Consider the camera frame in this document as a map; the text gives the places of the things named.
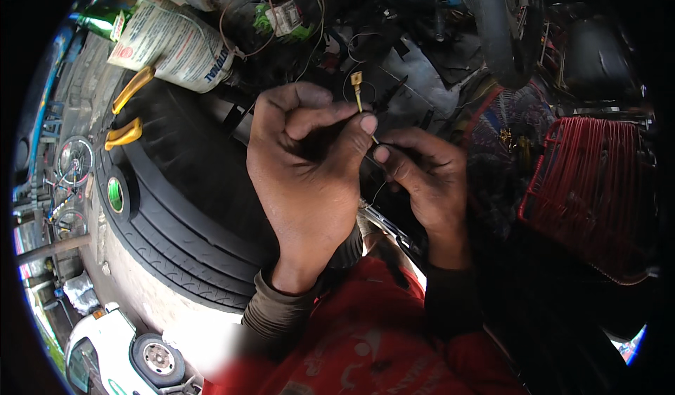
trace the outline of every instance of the red shirt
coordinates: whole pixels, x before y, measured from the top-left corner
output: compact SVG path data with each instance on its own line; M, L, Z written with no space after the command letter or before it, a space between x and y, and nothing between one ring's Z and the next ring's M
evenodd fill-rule
M249 358L227 368L204 395L526 394L484 332L447 344L425 335L424 290L395 284L384 262L365 257L315 307L298 346L275 365Z

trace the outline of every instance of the green glass bottle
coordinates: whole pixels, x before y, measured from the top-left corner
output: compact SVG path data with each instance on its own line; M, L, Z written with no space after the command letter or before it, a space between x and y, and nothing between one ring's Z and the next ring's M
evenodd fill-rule
M117 42L135 11L135 5L131 8L90 5L82 12L72 13L69 17L80 27L102 38Z

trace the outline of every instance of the person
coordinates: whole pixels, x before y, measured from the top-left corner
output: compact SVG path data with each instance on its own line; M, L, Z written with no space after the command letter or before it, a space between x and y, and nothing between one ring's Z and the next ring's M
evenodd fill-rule
M350 118L324 160L301 157L310 132ZM467 227L463 152L419 128L380 137L374 157L386 179L410 193L429 236L426 293L405 257L371 226L368 255L319 297L321 273L354 227L359 166L377 119L353 103L333 103L309 83L262 93L255 105L246 164L279 240L279 260L255 277L242 324L263 351L208 376L211 394L523 394L483 331ZM414 163L399 148L421 155Z

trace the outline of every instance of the fingernail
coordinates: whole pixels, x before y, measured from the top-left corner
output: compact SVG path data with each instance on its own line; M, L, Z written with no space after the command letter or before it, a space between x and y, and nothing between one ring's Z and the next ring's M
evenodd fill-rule
M366 115L361 119L361 129L371 136L377 128L377 118L374 115Z
M391 153L389 152L389 149L384 146L378 146L375 152L373 152L375 160L378 161L379 163L385 163L387 159L389 159L390 154Z

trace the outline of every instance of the hand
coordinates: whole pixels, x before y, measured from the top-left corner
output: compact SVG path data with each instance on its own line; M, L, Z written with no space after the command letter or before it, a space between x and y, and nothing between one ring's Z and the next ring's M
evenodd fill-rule
M309 83L258 97L246 166L279 240L271 283L281 292L311 289L356 223L359 166L377 127L374 115L358 112L355 103L332 103L328 90ZM298 155L311 131L351 116L325 160Z
M410 193L410 207L429 236L429 263L442 269L470 266L467 227L467 158L460 148L420 128L394 129L383 143L411 148L419 165L389 145L378 146L375 160Z

